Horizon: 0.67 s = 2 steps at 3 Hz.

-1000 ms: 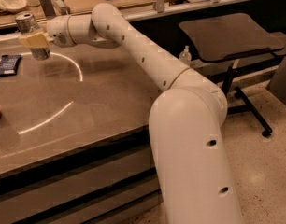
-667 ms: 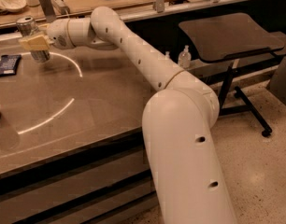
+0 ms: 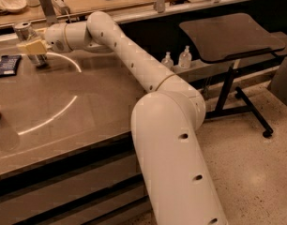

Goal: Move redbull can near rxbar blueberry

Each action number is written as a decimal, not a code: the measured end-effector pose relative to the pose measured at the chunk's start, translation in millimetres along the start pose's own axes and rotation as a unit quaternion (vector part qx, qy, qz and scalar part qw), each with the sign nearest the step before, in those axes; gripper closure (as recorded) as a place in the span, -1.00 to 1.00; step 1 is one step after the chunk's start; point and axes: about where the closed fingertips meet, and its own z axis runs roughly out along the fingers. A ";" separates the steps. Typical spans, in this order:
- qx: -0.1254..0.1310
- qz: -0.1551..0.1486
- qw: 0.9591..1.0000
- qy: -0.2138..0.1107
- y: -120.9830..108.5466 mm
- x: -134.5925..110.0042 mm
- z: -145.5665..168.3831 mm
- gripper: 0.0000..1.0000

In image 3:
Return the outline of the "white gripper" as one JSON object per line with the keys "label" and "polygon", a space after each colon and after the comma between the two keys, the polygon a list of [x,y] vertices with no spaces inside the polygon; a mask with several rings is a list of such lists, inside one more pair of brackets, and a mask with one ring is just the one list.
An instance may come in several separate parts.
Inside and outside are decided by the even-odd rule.
{"label": "white gripper", "polygon": [[37,33],[45,33],[46,41],[42,39],[28,40],[18,43],[17,48],[20,52],[31,55],[46,54],[50,48],[56,53],[66,53],[68,51],[65,38],[66,26],[65,23],[56,23],[47,29],[36,29]]}

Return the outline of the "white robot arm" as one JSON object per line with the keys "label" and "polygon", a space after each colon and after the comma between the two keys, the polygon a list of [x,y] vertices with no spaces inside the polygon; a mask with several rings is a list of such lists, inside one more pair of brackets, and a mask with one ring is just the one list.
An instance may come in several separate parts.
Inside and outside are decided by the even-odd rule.
{"label": "white robot arm", "polygon": [[96,11],[57,23],[19,43],[25,54],[113,51],[145,90],[131,114],[131,135],[158,225],[229,225],[196,137],[203,96]]}

